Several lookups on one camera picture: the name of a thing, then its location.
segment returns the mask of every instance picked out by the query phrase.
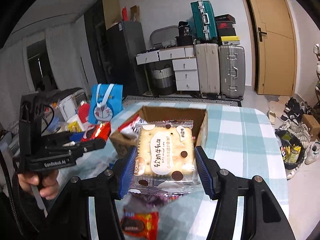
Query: drawer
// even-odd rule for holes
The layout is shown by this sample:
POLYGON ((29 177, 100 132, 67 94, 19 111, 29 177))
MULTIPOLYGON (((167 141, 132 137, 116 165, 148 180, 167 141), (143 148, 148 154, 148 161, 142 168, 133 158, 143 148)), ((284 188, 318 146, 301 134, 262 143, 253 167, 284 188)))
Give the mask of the drawer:
POLYGON ((194 56, 195 56, 193 46, 192 46, 192 47, 184 48, 184 51, 185 51, 185 53, 186 53, 186 57, 194 57, 194 56))
POLYGON ((197 70, 179 70, 174 72, 176 80, 199 80, 197 70))
POLYGON ((160 60, 186 57, 184 48, 165 49, 159 51, 160 60))
POLYGON ((136 56, 137 59, 137 64, 145 64, 145 63, 150 63, 150 62, 156 62, 159 61, 159 56, 158 56, 159 50, 147 52, 147 53, 142 53, 138 56, 136 56))
POLYGON ((177 80, 177 90, 178 91, 199 91, 199 82, 198 80, 177 80))
POLYGON ((183 58, 176 59, 172 61, 173 70, 192 70, 197 69, 197 59, 196 58, 183 58))

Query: suitcase handle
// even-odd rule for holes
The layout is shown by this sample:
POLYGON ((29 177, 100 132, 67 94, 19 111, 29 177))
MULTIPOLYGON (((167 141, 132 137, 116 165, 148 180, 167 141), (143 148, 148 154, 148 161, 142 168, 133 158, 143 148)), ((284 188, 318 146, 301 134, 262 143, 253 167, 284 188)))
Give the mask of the suitcase handle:
POLYGON ((233 67, 236 70, 236 76, 234 77, 235 79, 238 78, 238 69, 236 67, 233 67))
POLYGON ((204 24, 210 24, 209 15, 207 13, 202 13, 202 20, 204 24))

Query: blue doraemon bag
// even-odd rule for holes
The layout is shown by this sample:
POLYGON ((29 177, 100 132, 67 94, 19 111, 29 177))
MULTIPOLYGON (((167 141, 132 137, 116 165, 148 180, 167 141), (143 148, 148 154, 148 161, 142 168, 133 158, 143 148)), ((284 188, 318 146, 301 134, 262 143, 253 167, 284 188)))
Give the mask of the blue doraemon bag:
POLYGON ((88 122, 108 122, 123 110, 122 85, 98 84, 92 87, 88 122))

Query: black refrigerator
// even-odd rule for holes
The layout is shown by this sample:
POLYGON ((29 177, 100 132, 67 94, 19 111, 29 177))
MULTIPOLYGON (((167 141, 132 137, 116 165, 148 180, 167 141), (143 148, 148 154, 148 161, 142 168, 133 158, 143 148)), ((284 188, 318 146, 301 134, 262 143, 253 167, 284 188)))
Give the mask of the black refrigerator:
POLYGON ((143 65, 137 65, 136 55, 144 52, 140 22, 122 21, 106 32, 109 54, 108 72, 115 84, 123 85, 123 96, 142 95, 148 91, 143 65))
POLYGON ((122 21, 106 30, 102 0, 85 14, 87 41, 98 83, 123 85, 123 97, 148 91, 135 56, 146 50, 140 22, 122 21))

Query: cracker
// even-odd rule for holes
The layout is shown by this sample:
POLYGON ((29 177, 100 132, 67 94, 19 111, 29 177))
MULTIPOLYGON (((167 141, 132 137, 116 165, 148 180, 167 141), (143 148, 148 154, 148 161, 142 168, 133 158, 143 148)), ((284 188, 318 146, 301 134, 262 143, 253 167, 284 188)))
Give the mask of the cracker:
POLYGON ((172 180, 182 180, 186 175, 192 175, 195 169, 192 132, 188 127, 166 125, 151 130, 142 127, 137 153, 144 159, 144 172, 139 175, 165 175, 171 176, 172 180))

